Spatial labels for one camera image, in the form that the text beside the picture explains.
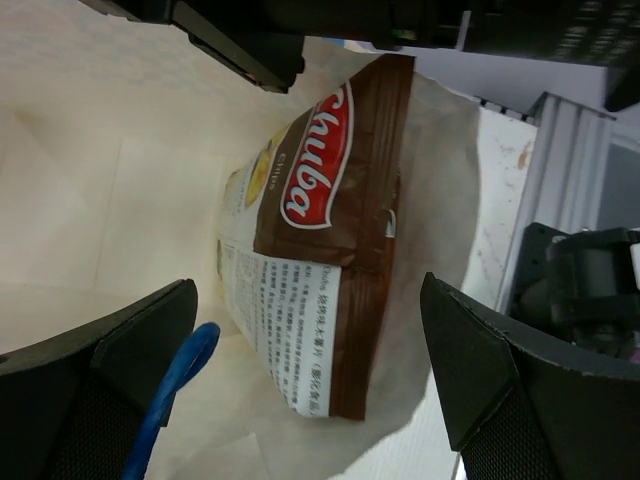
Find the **brown chocolate snack packet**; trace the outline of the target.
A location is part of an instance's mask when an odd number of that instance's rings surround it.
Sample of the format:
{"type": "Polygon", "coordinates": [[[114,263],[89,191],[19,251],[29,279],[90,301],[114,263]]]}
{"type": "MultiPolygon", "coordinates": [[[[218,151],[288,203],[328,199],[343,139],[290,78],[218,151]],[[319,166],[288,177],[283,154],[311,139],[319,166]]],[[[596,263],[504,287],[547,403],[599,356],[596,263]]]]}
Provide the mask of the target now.
{"type": "Polygon", "coordinates": [[[391,280],[411,57],[373,60],[225,186],[222,300],[288,406],[361,420],[391,280]]]}

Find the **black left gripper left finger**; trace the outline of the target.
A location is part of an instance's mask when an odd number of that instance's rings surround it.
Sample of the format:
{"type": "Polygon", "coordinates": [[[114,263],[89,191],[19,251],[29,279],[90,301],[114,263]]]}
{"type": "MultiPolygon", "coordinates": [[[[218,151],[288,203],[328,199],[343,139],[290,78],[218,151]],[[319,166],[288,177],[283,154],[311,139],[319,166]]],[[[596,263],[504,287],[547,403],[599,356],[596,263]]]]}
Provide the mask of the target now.
{"type": "Polygon", "coordinates": [[[118,479],[194,328],[179,280],[117,312],[1,357],[1,476],[118,479]]]}

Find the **blue checkered paper bag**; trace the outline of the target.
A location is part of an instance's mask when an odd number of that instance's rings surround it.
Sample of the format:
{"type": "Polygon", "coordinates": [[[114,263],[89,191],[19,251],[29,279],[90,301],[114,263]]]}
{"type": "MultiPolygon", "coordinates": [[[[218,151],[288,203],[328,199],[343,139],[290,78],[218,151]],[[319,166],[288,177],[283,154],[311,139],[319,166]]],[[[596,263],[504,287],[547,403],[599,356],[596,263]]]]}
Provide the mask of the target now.
{"type": "Polygon", "coordinates": [[[287,95],[252,87],[162,26],[77,1],[1,5],[1,348],[109,314],[183,278],[222,335],[177,395],[150,479],[448,479],[419,292],[460,287],[479,203],[480,114],[418,79],[402,154],[396,261],[363,422],[286,404],[217,279],[229,176],[366,63],[313,40],[287,95]]]}

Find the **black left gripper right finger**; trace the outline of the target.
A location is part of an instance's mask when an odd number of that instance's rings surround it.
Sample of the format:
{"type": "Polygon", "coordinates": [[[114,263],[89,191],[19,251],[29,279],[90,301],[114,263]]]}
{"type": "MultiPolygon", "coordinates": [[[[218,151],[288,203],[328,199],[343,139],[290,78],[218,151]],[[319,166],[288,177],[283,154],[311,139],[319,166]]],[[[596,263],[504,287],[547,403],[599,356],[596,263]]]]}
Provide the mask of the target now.
{"type": "Polygon", "coordinates": [[[639,368],[504,316],[432,274],[424,335],[470,479],[635,479],[639,368]]]}

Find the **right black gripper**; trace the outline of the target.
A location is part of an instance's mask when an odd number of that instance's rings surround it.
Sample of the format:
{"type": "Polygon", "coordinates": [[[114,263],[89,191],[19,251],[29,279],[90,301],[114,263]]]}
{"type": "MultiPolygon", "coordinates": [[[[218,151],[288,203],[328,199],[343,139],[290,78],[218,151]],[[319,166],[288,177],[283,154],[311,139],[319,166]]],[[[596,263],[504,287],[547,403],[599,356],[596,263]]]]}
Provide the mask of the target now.
{"type": "Polygon", "coordinates": [[[249,83],[287,93],[307,37],[582,64],[606,70],[604,108],[639,102],[639,3],[567,0],[90,1],[92,10],[168,25],[249,83]]]}

